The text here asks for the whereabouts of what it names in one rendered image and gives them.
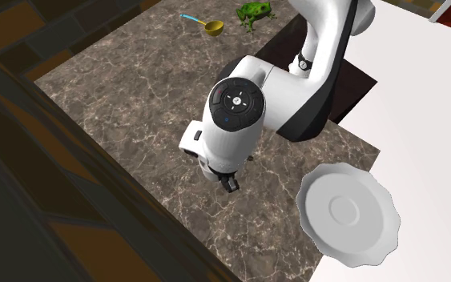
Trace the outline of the white scalloped plate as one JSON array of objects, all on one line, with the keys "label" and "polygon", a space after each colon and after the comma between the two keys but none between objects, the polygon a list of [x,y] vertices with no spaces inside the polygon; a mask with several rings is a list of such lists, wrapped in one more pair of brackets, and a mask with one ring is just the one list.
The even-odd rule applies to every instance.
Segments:
[{"label": "white scalloped plate", "polygon": [[349,268],[377,266],[398,247],[401,218],[368,171],[322,163],[301,180],[296,205],[317,249]]}]

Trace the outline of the green frog figure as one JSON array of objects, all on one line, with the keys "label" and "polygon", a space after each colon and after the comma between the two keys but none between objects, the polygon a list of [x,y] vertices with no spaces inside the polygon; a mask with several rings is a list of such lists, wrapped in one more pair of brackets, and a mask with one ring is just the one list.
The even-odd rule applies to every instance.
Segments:
[{"label": "green frog figure", "polygon": [[262,18],[276,18],[272,13],[270,2],[248,2],[236,9],[236,14],[240,20],[240,25],[247,27],[247,33],[254,31],[253,23]]}]

